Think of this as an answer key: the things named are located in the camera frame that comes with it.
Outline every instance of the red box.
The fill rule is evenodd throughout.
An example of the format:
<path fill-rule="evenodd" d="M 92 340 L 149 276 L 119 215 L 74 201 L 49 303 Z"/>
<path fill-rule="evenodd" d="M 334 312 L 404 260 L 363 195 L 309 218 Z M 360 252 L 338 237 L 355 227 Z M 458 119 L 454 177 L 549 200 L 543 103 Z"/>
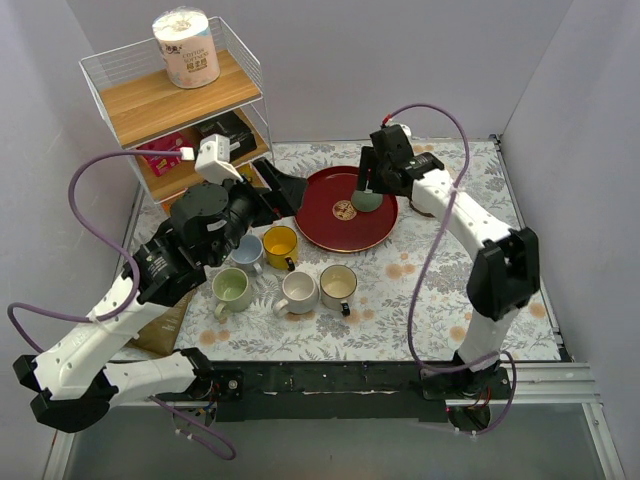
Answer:
<path fill-rule="evenodd" d="M 166 137 L 158 138 L 149 143 L 141 145 L 138 150 L 161 150 L 161 151 L 175 151 L 181 147 L 192 147 L 191 143 L 180 132 L 172 133 Z M 151 156 L 142 155 L 147 165 L 156 177 L 164 175 L 173 167 L 180 163 L 179 157 L 163 157 L 162 155 Z"/>

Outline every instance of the toilet paper roll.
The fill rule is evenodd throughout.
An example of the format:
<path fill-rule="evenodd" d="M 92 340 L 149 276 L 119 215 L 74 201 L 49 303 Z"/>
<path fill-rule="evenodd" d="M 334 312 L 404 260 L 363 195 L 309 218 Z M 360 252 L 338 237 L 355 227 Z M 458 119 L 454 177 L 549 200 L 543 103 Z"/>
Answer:
<path fill-rule="evenodd" d="M 153 34 L 177 87 L 202 87 L 220 75 L 209 20 L 202 10 L 180 7 L 165 12 L 153 22 Z"/>

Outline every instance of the wooden shelf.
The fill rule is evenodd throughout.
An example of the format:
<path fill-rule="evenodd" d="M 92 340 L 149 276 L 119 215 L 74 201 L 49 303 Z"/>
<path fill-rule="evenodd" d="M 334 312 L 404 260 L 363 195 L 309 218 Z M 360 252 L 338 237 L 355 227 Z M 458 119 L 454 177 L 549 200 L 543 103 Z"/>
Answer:
<path fill-rule="evenodd" d="M 253 132 L 257 145 L 255 150 L 233 161 L 233 165 L 240 165 L 247 160 L 267 153 L 269 151 L 269 146 L 264 143 L 262 137 L 255 131 L 255 128 L 251 125 L 251 122 L 249 122 L 242 110 L 236 109 L 234 111 L 247 125 L 251 127 L 251 131 Z M 185 128 L 180 132 L 196 149 L 198 148 L 202 137 L 194 127 Z M 162 202 L 167 198 L 182 192 L 184 189 L 204 181 L 204 179 L 195 171 L 195 162 L 181 162 L 164 175 L 156 177 L 143 157 L 136 156 L 136 161 L 138 162 L 138 167 L 140 168 L 142 176 L 149 187 L 151 197 L 156 202 Z"/>
<path fill-rule="evenodd" d="M 217 55 L 220 77 L 204 87 L 178 88 L 161 70 L 100 92 L 120 145 L 145 143 L 260 98 L 231 54 L 222 50 Z"/>

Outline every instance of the white wire rack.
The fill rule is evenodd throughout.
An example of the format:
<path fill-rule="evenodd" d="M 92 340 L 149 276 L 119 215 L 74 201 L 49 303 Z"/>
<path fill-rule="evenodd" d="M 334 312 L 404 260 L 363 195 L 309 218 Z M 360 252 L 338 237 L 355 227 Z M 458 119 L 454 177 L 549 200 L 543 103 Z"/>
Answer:
<path fill-rule="evenodd" d="M 228 109 L 218 110 L 214 115 L 208 118 L 215 117 L 227 111 L 241 108 L 243 113 L 247 116 L 252 123 L 256 133 L 262 137 L 265 144 L 269 146 L 271 156 L 273 156 L 273 144 L 271 142 L 271 132 L 269 130 L 269 121 L 267 117 L 267 106 L 264 98 L 264 83 L 262 78 L 262 67 L 255 55 L 247 48 L 242 40 L 236 35 L 236 33 L 229 27 L 229 25 L 220 17 L 211 17 L 209 19 L 209 25 L 213 40 L 216 46 L 216 51 L 227 50 L 234 60 L 240 65 L 247 76 L 253 81 L 253 83 L 260 90 L 260 97 L 252 99 L 240 105 L 230 106 Z M 116 139 L 116 131 L 104 102 L 102 101 L 101 92 L 106 89 L 116 87 L 126 82 L 130 82 L 137 78 L 143 77 L 155 73 L 164 69 L 164 62 L 162 55 L 158 48 L 158 43 L 155 38 L 149 38 L 142 42 L 133 43 L 124 47 L 109 50 L 107 52 L 92 55 L 90 57 L 80 60 L 80 68 L 84 74 L 93 99 L 96 102 L 96 106 L 100 111 L 100 115 L 107 123 L 111 133 L 113 133 Z M 206 120 L 206 118 L 198 119 L 196 123 Z M 185 128 L 189 125 L 176 126 L 177 131 Z M 158 132 L 158 138 L 160 136 L 168 135 L 172 132 Z M 137 162 L 132 157 L 129 159 L 129 163 L 134 169 L 138 179 L 147 191 L 149 195 L 151 192 L 149 187 L 140 171 Z M 167 198 L 175 196 L 178 192 L 172 194 Z"/>

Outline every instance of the green ball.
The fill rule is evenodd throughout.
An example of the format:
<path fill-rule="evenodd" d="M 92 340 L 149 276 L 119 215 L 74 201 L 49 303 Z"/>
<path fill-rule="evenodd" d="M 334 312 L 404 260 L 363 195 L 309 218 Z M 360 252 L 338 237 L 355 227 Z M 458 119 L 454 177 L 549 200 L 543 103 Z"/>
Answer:
<path fill-rule="evenodd" d="M 373 192 L 361 192 L 356 190 L 351 195 L 351 205 L 359 212 L 373 212 L 382 205 L 382 195 Z"/>

